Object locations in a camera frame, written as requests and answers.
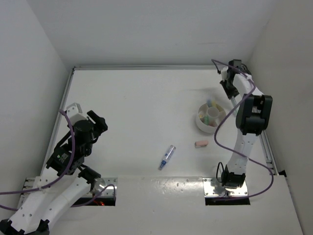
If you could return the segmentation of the white round divided container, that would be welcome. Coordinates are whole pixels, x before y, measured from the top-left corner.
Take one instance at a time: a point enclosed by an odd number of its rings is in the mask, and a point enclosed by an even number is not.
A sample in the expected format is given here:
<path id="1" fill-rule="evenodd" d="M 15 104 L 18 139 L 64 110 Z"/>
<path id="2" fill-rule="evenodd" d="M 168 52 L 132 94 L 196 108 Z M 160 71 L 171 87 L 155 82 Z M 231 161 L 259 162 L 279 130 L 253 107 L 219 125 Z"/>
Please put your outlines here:
<path id="1" fill-rule="evenodd" d="M 195 117 L 196 126 L 207 134 L 214 134 L 218 125 L 226 116 L 225 110 L 220 105 L 219 108 L 220 110 L 215 107 L 208 107 L 207 104 L 201 105 Z M 201 118 L 204 116 L 208 116 L 209 125 L 202 122 Z"/>

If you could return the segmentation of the pink eraser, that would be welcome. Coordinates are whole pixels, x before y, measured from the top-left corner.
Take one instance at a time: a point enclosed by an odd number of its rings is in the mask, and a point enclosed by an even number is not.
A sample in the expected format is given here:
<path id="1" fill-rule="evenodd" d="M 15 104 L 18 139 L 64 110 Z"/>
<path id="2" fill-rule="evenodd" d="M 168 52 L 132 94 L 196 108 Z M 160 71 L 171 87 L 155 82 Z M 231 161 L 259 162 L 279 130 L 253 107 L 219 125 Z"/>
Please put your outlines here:
<path id="1" fill-rule="evenodd" d="M 195 148 L 203 148 L 208 146 L 208 141 L 196 141 Z"/>

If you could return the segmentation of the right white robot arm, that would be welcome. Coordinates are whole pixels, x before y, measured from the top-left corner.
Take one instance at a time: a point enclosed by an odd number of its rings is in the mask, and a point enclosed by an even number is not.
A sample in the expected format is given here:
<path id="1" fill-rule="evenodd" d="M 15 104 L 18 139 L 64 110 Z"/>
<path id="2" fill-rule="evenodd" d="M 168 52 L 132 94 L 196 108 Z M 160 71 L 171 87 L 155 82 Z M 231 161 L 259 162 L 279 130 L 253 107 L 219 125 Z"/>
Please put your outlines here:
<path id="1" fill-rule="evenodd" d="M 233 102 L 238 135 L 230 160 L 225 165 L 220 182 L 227 188 L 240 188 L 246 179 L 246 165 L 252 147 L 267 129 L 273 98 L 263 94 L 252 80 L 251 72 L 241 60 L 233 59 L 219 71 L 228 99 Z"/>

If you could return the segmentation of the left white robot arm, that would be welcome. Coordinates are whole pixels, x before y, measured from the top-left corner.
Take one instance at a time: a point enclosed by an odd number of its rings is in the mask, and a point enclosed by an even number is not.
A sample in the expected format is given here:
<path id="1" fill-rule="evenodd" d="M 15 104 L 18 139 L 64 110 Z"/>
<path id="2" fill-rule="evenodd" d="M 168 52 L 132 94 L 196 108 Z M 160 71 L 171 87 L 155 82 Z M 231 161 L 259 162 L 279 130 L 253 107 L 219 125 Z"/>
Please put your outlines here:
<path id="1" fill-rule="evenodd" d="M 29 196 L 8 219 L 0 222 L 5 235 L 47 235 L 60 216 L 94 189 L 101 175 L 84 165 L 85 157 L 108 126 L 93 110 L 83 115 L 75 107 L 60 113 L 69 132 L 56 144 Z"/>

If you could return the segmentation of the clear glue stick blue cap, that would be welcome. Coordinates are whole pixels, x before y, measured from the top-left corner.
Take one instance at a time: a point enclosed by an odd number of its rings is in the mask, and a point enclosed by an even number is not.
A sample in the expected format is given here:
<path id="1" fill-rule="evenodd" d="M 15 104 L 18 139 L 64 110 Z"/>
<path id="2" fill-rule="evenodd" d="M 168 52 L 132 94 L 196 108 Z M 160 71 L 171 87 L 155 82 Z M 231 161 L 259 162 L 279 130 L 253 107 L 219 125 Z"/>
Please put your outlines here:
<path id="1" fill-rule="evenodd" d="M 160 162 L 160 165 L 158 167 L 159 170 L 162 170 L 167 165 L 167 163 L 170 161 L 175 150 L 176 150 L 176 147 L 173 145 L 170 145 L 170 147 L 168 148 L 168 150 L 166 151 L 166 153 L 164 154 Z"/>

